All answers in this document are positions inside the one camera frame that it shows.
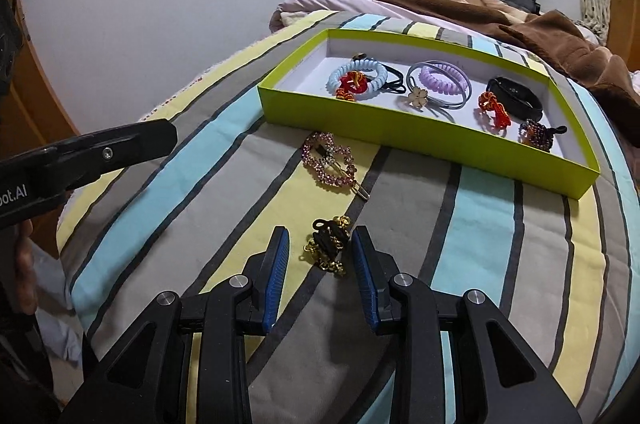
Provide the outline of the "person left hand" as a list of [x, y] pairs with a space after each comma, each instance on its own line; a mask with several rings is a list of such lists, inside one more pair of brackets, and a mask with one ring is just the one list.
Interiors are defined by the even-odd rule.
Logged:
[[18, 226], [14, 245], [15, 295], [21, 312], [32, 316], [38, 306], [37, 282], [32, 254], [32, 222], [26, 220]]

